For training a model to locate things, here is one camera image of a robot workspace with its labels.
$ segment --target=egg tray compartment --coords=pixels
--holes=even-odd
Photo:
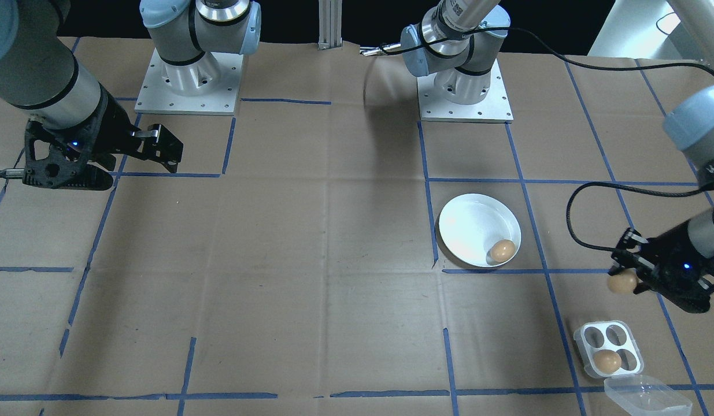
[[[584,370],[590,377],[606,378],[633,376],[645,368],[637,342],[632,337],[629,326],[621,321],[590,322],[581,326],[574,334]],[[595,366],[593,356],[600,350],[611,350],[621,357],[621,368],[609,374]]]

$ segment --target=clear plastic lid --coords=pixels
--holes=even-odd
[[[606,395],[632,416],[690,416],[693,404],[660,380],[637,374],[603,381]]]

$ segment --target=brown egg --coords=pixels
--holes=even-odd
[[[637,273],[634,269],[626,269],[619,274],[608,277],[608,289],[614,293],[632,293],[638,283],[639,279],[637,279]]]
[[[601,350],[593,355],[593,364],[600,372],[613,374],[621,368],[621,357],[611,350]]]
[[[494,261],[503,263],[516,253],[516,245],[511,240],[500,240],[493,245],[489,255]]]

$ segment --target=table surface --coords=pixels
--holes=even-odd
[[[645,374],[714,414],[714,297],[692,315],[614,295],[606,253],[565,227],[586,181],[695,186],[661,122],[708,74],[500,54],[512,123],[421,122],[400,57],[262,44],[235,117],[137,116],[150,40],[63,41],[184,156],[177,174],[123,159],[106,192],[0,180],[0,415],[626,414],[572,340],[608,320]],[[0,168],[26,120],[0,100]],[[477,270],[436,237],[464,193],[515,213],[510,263]],[[713,202],[589,190],[572,219],[613,245]]]

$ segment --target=white bowl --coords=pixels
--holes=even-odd
[[[521,227],[516,216],[500,201],[469,193],[453,198],[439,214],[439,235],[452,254],[479,267],[495,267],[512,260],[521,247]],[[500,240],[516,246],[513,256],[497,262],[489,251]]]

